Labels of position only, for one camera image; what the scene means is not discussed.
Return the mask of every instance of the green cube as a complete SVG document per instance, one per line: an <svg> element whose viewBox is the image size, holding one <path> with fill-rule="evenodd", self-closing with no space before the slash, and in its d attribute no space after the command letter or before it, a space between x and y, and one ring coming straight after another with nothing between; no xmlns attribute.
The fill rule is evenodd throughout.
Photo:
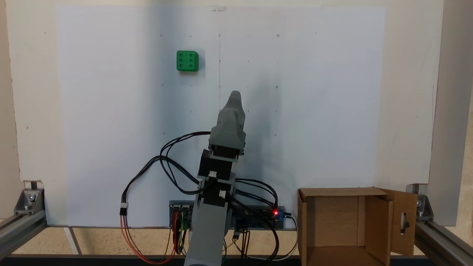
<svg viewBox="0 0 473 266"><path fill-rule="evenodd" d="M199 71L199 54L196 51L177 51L176 68L179 71Z"/></svg>

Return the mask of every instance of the orange wire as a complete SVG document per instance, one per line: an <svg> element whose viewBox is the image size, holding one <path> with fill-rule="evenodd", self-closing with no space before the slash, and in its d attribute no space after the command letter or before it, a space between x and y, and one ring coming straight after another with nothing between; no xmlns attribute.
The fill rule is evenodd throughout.
<svg viewBox="0 0 473 266"><path fill-rule="evenodd" d="M139 250L137 251L138 248L135 249L135 248L133 247L133 245L131 244L131 240L130 240L130 238L129 238L129 232L127 231L127 229L128 229L128 224L126 223L126 219L125 219L124 217L123 217L123 223L124 223L124 227L125 227L124 236L126 235L125 238L126 238L126 240L127 240L127 243L128 243L128 245L130 246L130 248L132 248L132 250L135 252L135 254L136 254L141 260L143 260L143 261L145 261L145 262L147 262L147 263L153 264L153 265L161 265L161 264L164 264L164 263L169 262L169 261L172 259L172 257L174 256L173 254L171 254L171 257L169 257L166 261L163 261L163 262L158 262L158 263L157 263L157 262L148 260L146 257L144 257L144 255L143 255L141 252L139 252Z"/></svg>
<svg viewBox="0 0 473 266"><path fill-rule="evenodd" d="M173 228L176 227L176 220L175 217L173 217L173 220L174 220L174 223L173 223ZM150 261L148 260L146 257L144 257L144 255L140 252L140 250L138 249L138 247L136 246L136 244L134 243L133 239L131 238L131 233L129 232L129 228L128 228L128 223L126 221L126 217L125 216L120 216L120 228L122 230L122 234L123 234L123 237L125 238L128 246L130 246L130 248L133 250L133 252L143 261L149 263L149 264L153 264L153 265L162 265L162 264L165 264L165 263L168 263L175 255L175 248L173 249L173 252L171 252L171 255L165 260L165 261L162 261L162 262L154 262L154 261ZM169 239L170 239L170 236L171 236L171 230L169 230L169 235L167 237L167 246L166 246L166 251L164 252L164 254L166 255L167 253L167 249L169 247ZM176 245L176 240L175 240L175 237L173 236L173 242L174 242L174 246Z"/></svg>

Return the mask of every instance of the box flap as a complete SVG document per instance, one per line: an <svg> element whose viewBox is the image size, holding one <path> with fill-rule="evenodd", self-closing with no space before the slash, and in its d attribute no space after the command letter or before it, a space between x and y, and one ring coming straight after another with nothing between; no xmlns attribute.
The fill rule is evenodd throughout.
<svg viewBox="0 0 473 266"><path fill-rule="evenodd" d="M365 197L365 250L386 266L391 259L393 205L375 196Z"/></svg>
<svg viewBox="0 0 473 266"><path fill-rule="evenodd" d="M307 265L307 203L297 196L298 249L302 266Z"/></svg>
<svg viewBox="0 0 473 266"><path fill-rule="evenodd" d="M391 251L414 256L417 195L413 193L381 189L394 202L393 235Z"/></svg>
<svg viewBox="0 0 473 266"><path fill-rule="evenodd" d="M300 188L299 195L302 201L305 202L306 198L317 196L386 195L386 192L375 187Z"/></svg>

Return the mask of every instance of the cardboard box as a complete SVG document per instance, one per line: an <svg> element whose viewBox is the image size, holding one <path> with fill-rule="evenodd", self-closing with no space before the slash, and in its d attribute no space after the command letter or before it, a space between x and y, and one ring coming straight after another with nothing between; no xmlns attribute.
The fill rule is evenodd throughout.
<svg viewBox="0 0 473 266"><path fill-rule="evenodd" d="M413 256L417 195L375 187L300 188L302 266L390 264Z"/></svg>

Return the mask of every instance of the gray robot arm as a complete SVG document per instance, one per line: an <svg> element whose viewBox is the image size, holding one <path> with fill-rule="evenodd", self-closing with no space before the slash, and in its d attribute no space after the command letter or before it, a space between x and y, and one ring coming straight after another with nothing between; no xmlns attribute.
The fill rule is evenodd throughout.
<svg viewBox="0 0 473 266"><path fill-rule="evenodd" d="M243 131L245 112L238 91L230 94L227 104L219 112L217 125L212 128L209 149L202 152L197 178L199 188L214 182L196 195L192 237L184 266L220 266L223 238L230 228L232 210L225 199L226 193L235 195L235 174L232 163L243 155L246 134Z"/></svg>

